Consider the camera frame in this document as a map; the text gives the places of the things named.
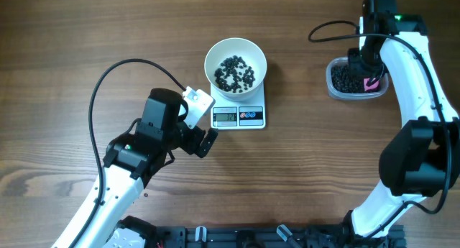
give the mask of white bowl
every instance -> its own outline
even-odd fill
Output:
[[[233,56],[242,57],[246,65],[252,67],[254,71],[255,81],[252,84],[251,88],[243,90],[242,93],[238,91],[225,92],[219,89],[219,85],[216,83],[216,76],[214,73],[218,68],[221,67],[221,63],[230,57]],[[211,87],[214,87],[223,97],[232,100],[232,101],[242,101],[248,98],[251,98],[262,86],[262,82],[267,73],[267,59],[265,58],[262,50],[253,42],[242,39],[242,38],[229,38],[217,42],[206,55],[204,60],[204,72],[206,77],[211,83]]]

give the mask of black beans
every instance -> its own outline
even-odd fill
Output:
[[[238,91],[239,93],[242,93],[243,87],[239,84],[239,82],[243,82],[245,91],[252,87],[252,83],[255,81],[254,71],[251,66],[248,67],[242,57],[234,55],[233,57],[225,59],[220,65],[223,68],[218,68],[214,73],[219,89],[227,92],[232,91],[233,93],[236,93],[236,91]],[[238,71],[238,69],[244,68],[247,68],[244,70],[244,73]],[[233,83],[229,85],[227,78],[230,75],[233,79]]]
[[[332,85],[337,91],[342,93],[364,93],[364,80],[362,78],[352,78],[348,65],[334,66],[331,69]],[[380,86],[366,92],[380,91]]]

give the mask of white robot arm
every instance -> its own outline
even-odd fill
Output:
[[[435,83],[436,92],[443,107],[443,115],[447,122],[452,122],[454,118],[458,117],[458,114],[447,101],[439,84],[428,51],[428,38],[420,35],[419,32],[401,32],[396,37],[410,43],[422,54]],[[408,121],[417,120],[422,116],[429,121],[440,121],[439,115],[434,109],[433,93],[428,84],[427,75],[418,60],[414,58],[414,54],[399,42],[385,40],[380,50],[380,57],[387,66],[395,87],[401,110],[402,125],[404,126]],[[404,201],[421,202],[425,198],[421,194],[394,196],[391,190],[380,181],[367,200],[353,210],[352,221],[355,234],[368,236],[380,228],[401,207]],[[412,205],[409,205],[405,208],[387,227],[373,237],[387,236],[388,229],[411,207]]]
[[[144,60],[125,60],[109,68],[108,72],[129,62],[146,63]],[[96,213],[90,217],[98,200],[99,176],[52,248],[103,247],[114,233],[120,218],[138,199],[150,178],[160,168],[174,161],[171,150],[180,147],[189,155],[196,154],[201,158],[206,156],[218,132],[210,129],[205,138],[206,132],[196,124],[213,104],[214,99],[207,93],[194,91],[190,87],[186,88],[182,97],[167,89],[152,89],[142,118],[134,120],[128,131],[112,140],[107,147],[103,159],[103,195]],[[130,134],[135,124],[136,132]],[[169,162],[165,162],[166,154],[171,158]],[[84,229],[88,218],[89,225]],[[78,237],[81,229],[84,232]],[[145,239],[139,238],[139,235],[137,237],[136,240],[129,240],[129,247],[144,247]],[[123,241],[121,239],[117,247],[123,247]]]

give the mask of scale display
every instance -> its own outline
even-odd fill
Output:
[[[211,96],[216,100],[211,108],[211,127],[222,130],[265,128],[264,87],[249,99],[234,101],[224,98],[211,86]]]
[[[264,124],[262,107],[214,107],[213,125],[215,127],[262,126]]]
[[[236,121],[236,114],[216,114],[216,121]]]

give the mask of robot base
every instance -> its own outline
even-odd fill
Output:
[[[185,227],[156,227],[140,219],[128,216],[119,222],[118,229],[104,247],[113,247],[126,237],[120,247],[148,248],[292,248],[277,234],[276,228],[223,228],[187,229]],[[129,229],[137,234],[124,236],[120,229]],[[307,228],[290,228],[293,239],[303,248],[404,248],[406,247],[403,226],[393,226],[386,237],[370,239],[367,243],[342,244],[342,225],[317,225]]]

